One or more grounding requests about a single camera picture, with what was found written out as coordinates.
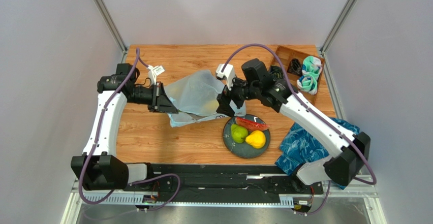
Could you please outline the light blue plastic bag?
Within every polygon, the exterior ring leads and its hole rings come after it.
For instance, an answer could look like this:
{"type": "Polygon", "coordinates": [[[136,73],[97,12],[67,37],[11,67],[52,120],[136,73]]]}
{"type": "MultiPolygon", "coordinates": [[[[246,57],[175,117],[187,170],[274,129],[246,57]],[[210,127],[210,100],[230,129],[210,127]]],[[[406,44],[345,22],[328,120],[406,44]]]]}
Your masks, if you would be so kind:
{"type": "Polygon", "coordinates": [[[178,110],[169,114],[170,126],[181,127],[214,119],[225,118],[217,113],[217,96],[224,88],[222,81],[210,70],[200,70],[165,86],[166,95],[178,110]]]}

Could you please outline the green fake pear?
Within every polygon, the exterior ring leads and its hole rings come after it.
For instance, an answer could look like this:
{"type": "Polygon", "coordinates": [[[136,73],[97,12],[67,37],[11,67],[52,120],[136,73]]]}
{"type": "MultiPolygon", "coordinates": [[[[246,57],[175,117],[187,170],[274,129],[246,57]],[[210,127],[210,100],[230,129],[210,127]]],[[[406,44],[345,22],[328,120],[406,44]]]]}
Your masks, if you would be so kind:
{"type": "Polygon", "coordinates": [[[232,124],[230,126],[231,130],[231,138],[236,143],[243,143],[246,137],[249,135],[249,132],[246,128],[239,126],[237,124],[232,124]]]}

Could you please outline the yellow fake pear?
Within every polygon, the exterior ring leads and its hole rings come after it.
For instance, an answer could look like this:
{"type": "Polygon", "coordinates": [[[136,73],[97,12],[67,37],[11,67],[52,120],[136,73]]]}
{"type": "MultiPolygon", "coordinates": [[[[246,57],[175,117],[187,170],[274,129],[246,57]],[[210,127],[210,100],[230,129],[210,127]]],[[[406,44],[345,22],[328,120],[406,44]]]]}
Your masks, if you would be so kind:
{"type": "Polygon", "coordinates": [[[246,137],[245,142],[255,149],[261,149],[266,144],[266,136],[262,131],[253,131],[246,137]]]}

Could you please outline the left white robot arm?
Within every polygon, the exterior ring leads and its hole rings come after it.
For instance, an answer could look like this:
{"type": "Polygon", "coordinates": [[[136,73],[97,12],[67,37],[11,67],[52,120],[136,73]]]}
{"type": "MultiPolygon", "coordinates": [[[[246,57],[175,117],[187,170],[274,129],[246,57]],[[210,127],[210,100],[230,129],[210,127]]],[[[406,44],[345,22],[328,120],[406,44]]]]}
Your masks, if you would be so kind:
{"type": "Polygon", "coordinates": [[[147,105],[150,112],[177,114],[157,76],[162,66],[148,66],[150,87],[136,83],[140,71],[119,63],[116,72],[97,82],[98,107],[89,140],[81,156],[74,156],[71,168],[85,190],[124,189],[144,180],[151,172],[149,163],[126,164],[116,157],[121,115],[127,103],[147,105]]]}

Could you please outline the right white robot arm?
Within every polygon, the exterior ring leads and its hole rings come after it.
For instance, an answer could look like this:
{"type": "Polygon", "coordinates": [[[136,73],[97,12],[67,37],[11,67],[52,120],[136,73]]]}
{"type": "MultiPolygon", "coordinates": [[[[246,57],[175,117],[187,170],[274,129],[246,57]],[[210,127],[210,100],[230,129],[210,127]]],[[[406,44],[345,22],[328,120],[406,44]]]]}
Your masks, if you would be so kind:
{"type": "Polygon", "coordinates": [[[244,80],[236,77],[232,65],[218,66],[216,77],[226,81],[217,97],[218,113],[233,117],[231,102],[240,107],[246,100],[257,99],[293,120],[317,141],[307,143],[301,137],[283,143],[283,155],[276,161],[280,169],[305,185],[330,180],[347,186],[352,180],[361,180],[357,173],[368,165],[369,135],[352,131],[323,114],[293,88],[288,78],[273,80],[258,59],[245,62],[242,71],[244,80]]]}

